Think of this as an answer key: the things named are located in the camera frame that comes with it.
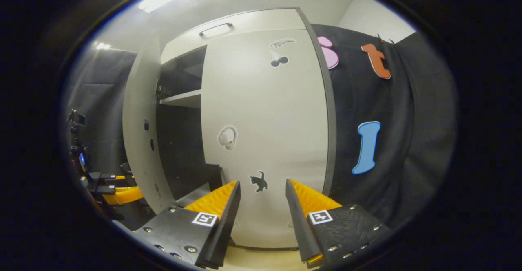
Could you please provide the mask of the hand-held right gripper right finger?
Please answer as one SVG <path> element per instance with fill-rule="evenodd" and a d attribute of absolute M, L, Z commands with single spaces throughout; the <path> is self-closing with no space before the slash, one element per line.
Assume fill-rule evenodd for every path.
<path fill-rule="evenodd" d="M 301 260 L 310 269 L 355 265 L 392 235 L 359 204 L 341 205 L 292 179 L 285 187 Z"/>

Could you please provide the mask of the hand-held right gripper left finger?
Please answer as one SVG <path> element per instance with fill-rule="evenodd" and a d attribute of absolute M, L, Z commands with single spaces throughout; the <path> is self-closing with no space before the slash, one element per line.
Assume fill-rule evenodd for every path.
<path fill-rule="evenodd" d="M 133 238 L 180 265 L 218 269 L 224 264 L 241 200 L 229 182 L 186 207 L 170 206 L 133 232 Z"/>

